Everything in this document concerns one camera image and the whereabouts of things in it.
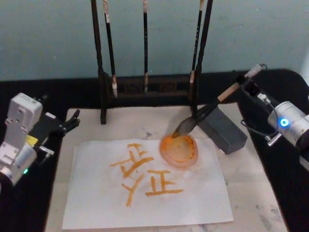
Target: white paper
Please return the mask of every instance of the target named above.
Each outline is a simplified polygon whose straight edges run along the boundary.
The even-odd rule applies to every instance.
[[[187,170],[168,165],[160,156],[159,140],[93,141],[82,143],[75,149],[74,167],[70,180],[63,229],[97,229],[140,226],[170,226],[205,224],[232,221],[232,210],[225,181],[210,139],[196,140],[197,163]],[[135,147],[140,144],[139,156]],[[139,161],[153,158],[139,166],[129,177],[124,172],[132,166],[129,151]],[[151,176],[155,178],[156,192],[161,191],[161,175],[149,170],[166,170],[166,190],[183,190],[179,193],[146,196],[153,192]],[[143,175],[132,197],[130,207],[127,199],[135,181]]]

